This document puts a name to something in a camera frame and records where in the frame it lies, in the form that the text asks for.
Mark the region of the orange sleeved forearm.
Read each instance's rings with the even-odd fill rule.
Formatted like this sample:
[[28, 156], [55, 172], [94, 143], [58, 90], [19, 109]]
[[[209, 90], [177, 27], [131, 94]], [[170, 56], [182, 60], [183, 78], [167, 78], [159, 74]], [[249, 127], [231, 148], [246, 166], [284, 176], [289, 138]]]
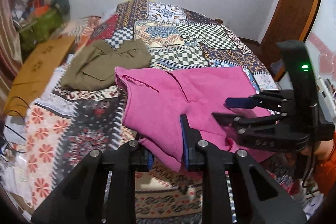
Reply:
[[315, 150], [313, 178], [319, 191], [327, 196], [335, 183], [335, 133], [333, 140], [322, 141]]

